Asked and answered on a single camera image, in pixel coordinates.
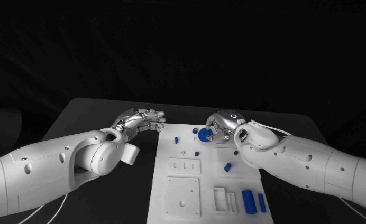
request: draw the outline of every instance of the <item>dark wall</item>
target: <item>dark wall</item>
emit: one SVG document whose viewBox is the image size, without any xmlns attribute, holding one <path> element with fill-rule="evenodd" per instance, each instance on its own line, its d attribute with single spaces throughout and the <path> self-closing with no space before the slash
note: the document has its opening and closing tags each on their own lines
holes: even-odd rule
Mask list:
<svg viewBox="0 0 366 224">
<path fill-rule="evenodd" d="M 342 1 L 2 0 L 2 102 L 50 121 L 76 97 L 298 113 L 331 136 L 366 106 Z"/>
</svg>

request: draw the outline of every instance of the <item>blue object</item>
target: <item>blue object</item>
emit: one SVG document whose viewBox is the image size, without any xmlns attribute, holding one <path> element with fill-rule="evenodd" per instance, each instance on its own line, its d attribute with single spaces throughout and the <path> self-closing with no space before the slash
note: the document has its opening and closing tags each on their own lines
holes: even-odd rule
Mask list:
<svg viewBox="0 0 366 224">
<path fill-rule="evenodd" d="M 225 168 L 224 168 L 227 172 L 230 172 L 231 166 L 233 166 L 231 163 L 228 163 L 227 166 L 225 166 Z"/>
<path fill-rule="evenodd" d="M 214 135 L 214 132 L 212 130 L 207 130 L 207 128 L 202 128 L 201 131 L 200 131 L 200 139 L 202 142 L 208 142 L 210 140 L 207 139 L 207 136 L 208 135 Z"/>
<path fill-rule="evenodd" d="M 243 191 L 243 200 L 244 200 L 244 206 L 246 206 L 246 211 L 249 214 L 256 214 L 257 213 L 257 207 L 256 207 L 256 202 L 254 202 L 254 193 L 253 191 L 247 190 Z"/>
<path fill-rule="evenodd" d="M 260 199 L 261 211 L 267 212 L 267 210 L 266 210 L 266 199 L 264 199 L 264 195 L 261 193 L 259 193 L 259 199 Z"/>
</svg>

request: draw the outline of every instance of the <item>white robotic arm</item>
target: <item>white robotic arm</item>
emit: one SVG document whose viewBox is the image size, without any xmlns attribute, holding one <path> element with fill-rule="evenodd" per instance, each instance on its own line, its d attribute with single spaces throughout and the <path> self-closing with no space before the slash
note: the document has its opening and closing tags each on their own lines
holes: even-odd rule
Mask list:
<svg viewBox="0 0 366 224">
<path fill-rule="evenodd" d="M 161 131 L 165 112 L 132 109 L 112 128 L 31 144 L 0 157 L 0 217 L 41 207 L 107 175 L 120 160 L 133 165 L 127 143 L 143 130 Z"/>
<path fill-rule="evenodd" d="M 366 207 L 366 160 L 287 132 L 279 136 L 263 124 L 246 122 L 234 111 L 220 111 L 208 120 L 212 142 L 234 139 L 246 163 L 293 185 L 345 198 Z"/>
</svg>

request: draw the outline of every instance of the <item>table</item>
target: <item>table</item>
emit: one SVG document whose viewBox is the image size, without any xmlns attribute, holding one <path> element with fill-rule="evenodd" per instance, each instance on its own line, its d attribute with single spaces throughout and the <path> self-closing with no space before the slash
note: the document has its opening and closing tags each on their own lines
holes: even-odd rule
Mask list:
<svg viewBox="0 0 366 224">
<path fill-rule="evenodd" d="M 152 108 L 166 112 L 168 123 L 205 124 L 208 117 L 224 110 L 142 102 L 77 98 L 68 104 L 44 141 L 112 126 L 117 116 L 130 108 Z M 272 127 L 326 144 L 310 117 L 233 109 Z M 159 132 L 142 132 L 133 140 L 140 153 L 133 166 L 120 162 L 112 174 L 87 182 L 70 193 L 53 223 L 146 223 L 155 170 Z M 362 217 L 332 195 L 308 191 L 270 175 L 264 170 L 263 185 L 276 223 L 362 223 Z M 28 224 L 48 223 L 64 197 L 47 204 Z M 19 223 L 35 211 L 0 218 L 0 223 Z"/>
</svg>

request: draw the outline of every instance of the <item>blue disk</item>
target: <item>blue disk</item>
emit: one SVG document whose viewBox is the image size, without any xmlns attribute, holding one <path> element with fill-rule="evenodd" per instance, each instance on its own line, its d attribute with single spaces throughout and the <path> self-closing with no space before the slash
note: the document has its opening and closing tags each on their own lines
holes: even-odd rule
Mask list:
<svg viewBox="0 0 366 224">
<path fill-rule="evenodd" d="M 202 128 L 201 131 L 200 131 L 200 139 L 202 142 L 208 142 L 210 140 L 207 139 L 207 136 L 208 135 L 214 135 L 214 132 L 212 130 L 207 130 L 207 128 Z"/>
</svg>

